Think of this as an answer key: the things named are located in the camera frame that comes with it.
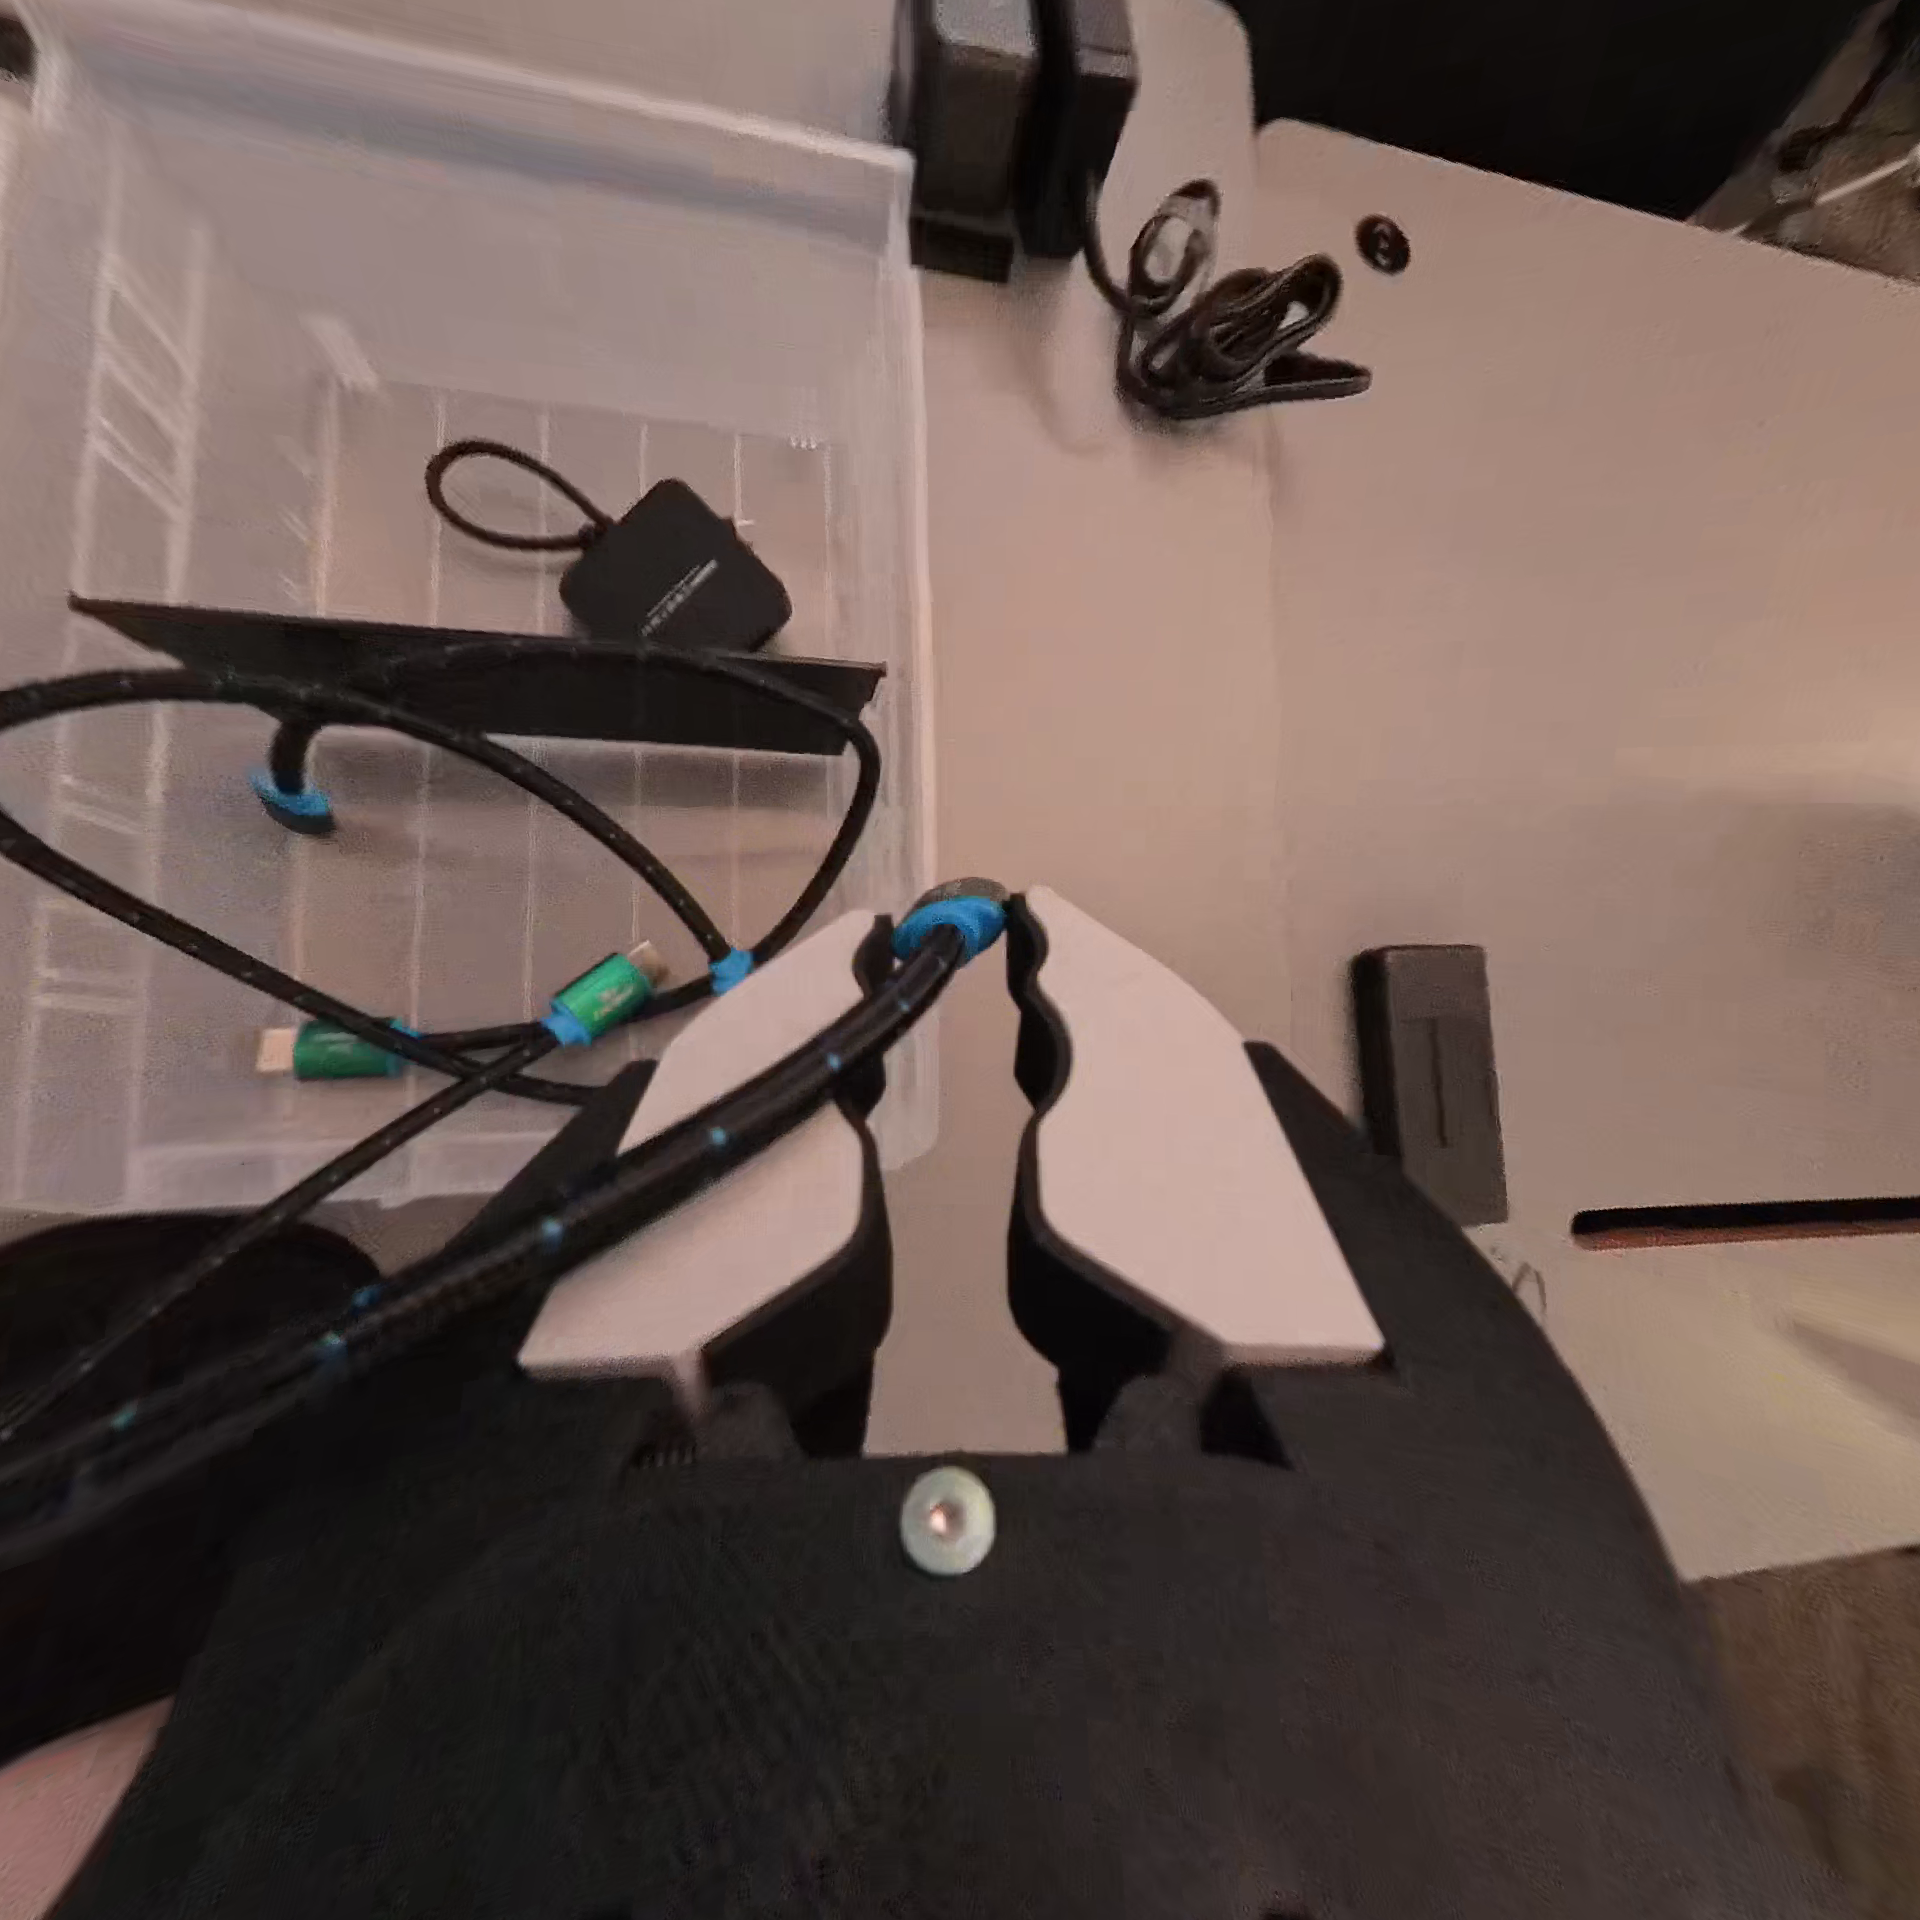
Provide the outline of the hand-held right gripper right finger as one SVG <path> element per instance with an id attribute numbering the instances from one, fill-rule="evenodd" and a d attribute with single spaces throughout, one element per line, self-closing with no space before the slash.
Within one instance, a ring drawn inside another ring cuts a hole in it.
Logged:
<path id="1" fill-rule="evenodd" d="M 1378 1359 L 1380 1326 L 1238 1028 L 1055 888 L 1011 902 L 1006 941 L 1036 1250 L 1228 1365 Z"/>

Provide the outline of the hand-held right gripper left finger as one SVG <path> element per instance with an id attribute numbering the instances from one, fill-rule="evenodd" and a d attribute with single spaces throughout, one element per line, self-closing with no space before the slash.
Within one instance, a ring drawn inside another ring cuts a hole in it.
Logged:
<path id="1" fill-rule="evenodd" d="M 877 931 L 846 912 L 711 1002 L 667 1043 L 622 1148 L 740 1088 L 853 1010 Z M 707 1350 L 853 1246 L 868 1189 L 862 1120 L 821 1109 L 546 1295 L 518 1366 L 534 1379 L 703 1380 Z"/>

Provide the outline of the black HDMI switch box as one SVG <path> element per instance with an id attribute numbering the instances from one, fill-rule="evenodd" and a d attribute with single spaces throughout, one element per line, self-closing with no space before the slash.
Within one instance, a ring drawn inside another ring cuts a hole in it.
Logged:
<path id="1" fill-rule="evenodd" d="M 579 526 L 518 535 L 453 506 L 455 467 L 516 468 L 556 492 Z M 794 618 L 794 598 L 732 519 L 693 486 L 666 478 L 623 514 L 604 512 L 580 486 L 534 454 L 494 439 L 458 439 L 422 468 L 430 507 L 462 536 L 503 552 L 565 556 L 559 604 L 571 629 L 602 642 L 660 642 L 683 653 L 755 655 Z"/>

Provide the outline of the clear plastic storage bin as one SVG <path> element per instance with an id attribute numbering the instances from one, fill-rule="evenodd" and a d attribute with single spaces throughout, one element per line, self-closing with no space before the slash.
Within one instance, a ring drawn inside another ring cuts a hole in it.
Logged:
<path id="1" fill-rule="evenodd" d="M 597 506 L 687 482 L 790 597 L 768 667 L 853 667 L 879 791 L 816 916 L 930 882 L 922 299 L 904 158 L 220 5 L 19 5 L 4 86 L 4 686 L 160 664 L 138 604 L 570 631 L 565 556 L 431 512 L 446 443 Z M 98 875 L 416 1030 L 518 1021 L 613 948 L 702 948 L 463 760 L 328 732 L 336 828 L 272 823 L 246 708 L 4 740 L 4 810 Z"/>

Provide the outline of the black rectangular box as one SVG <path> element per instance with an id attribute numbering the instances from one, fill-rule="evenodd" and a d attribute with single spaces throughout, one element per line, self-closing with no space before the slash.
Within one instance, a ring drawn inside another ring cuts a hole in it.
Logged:
<path id="1" fill-rule="evenodd" d="M 1485 951 L 1400 943 L 1350 959 L 1359 1109 L 1374 1149 L 1458 1227 L 1508 1220 Z"/>

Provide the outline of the black divider plate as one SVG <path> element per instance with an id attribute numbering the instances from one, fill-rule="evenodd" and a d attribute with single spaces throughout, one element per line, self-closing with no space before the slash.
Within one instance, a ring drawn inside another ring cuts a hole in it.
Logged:
<path id="1" fill-rule="evenodd" d="M 859 717 L 879 662 L 724 655 L 776 692 L 663 662 L 632 642 L 438 631 L 391 621 L 190 607 L 68 595 L 74 612 L 180 664 L 350 688 L 451 730 L 677 749 L 837 756 L 827 724 Z"/>

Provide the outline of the black power adapter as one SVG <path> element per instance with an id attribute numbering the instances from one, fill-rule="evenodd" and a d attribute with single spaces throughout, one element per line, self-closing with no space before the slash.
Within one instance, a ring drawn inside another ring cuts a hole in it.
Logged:
<path id="1" fill-rule="evenodd" d="M 895 3 L 887 130 L 914 163 L 908 243 L 917 268 L 1011 279 L 1016 163 L 1038 75 L 1030 3 Z"/>
<path id="2" fill-rule="evenodd" d="M 1036 26 L 1039 72 L 1023 128 L 1020 232 L 1029 255 L 1068 261 L 1086 244 L 1088 213 L 1136 100 L 1136 36 L 1125 3 L 1038 3 Z"/>

